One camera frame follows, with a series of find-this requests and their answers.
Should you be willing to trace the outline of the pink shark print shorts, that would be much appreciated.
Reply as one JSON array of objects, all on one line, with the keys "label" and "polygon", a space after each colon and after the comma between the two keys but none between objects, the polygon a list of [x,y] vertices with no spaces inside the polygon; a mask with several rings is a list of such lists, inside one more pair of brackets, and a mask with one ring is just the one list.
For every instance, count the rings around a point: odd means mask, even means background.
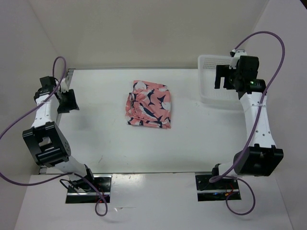
[{"label": "pink shark print shorts", "polygon": [[166,85],[135,80],[125,107],[128,125],[169,129],[171,94]]}]

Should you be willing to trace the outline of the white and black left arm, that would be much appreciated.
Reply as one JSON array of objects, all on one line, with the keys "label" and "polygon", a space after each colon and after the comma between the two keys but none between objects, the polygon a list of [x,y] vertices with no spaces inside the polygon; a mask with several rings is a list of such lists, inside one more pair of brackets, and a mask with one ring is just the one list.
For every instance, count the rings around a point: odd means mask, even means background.
[{"label": "white and black left arm", "polygon": [[59,114],[79,110],[74,91],[64,86],[45,102],[55,89],[57,80],[46,76],[40,78],[40,83],[41,88],[34,95],[40,108],[31,128],[23,132],[23,139],[37,165],[69,173],[70,182],[76,189],[92,191],[96,185],[92,171],[71,155],[70,145],[57,125]]}]

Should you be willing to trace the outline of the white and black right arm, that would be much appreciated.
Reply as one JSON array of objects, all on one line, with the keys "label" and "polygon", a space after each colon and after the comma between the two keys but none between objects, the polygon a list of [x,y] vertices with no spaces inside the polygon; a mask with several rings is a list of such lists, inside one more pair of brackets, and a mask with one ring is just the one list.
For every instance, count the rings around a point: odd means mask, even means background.
[{"label": "white and black right arm", "polygon": [[235,90],[244,110],[247,142],[231,163],[217,164],[210,183],[222,188],[227,176],[270,176],[283,159],[283,150],[276,147],[267,115],[267,85],[258,79],[259,59],[241,55],[232,58],[232,64],[218,65],[215,88],[224,78],[224,88]]}]

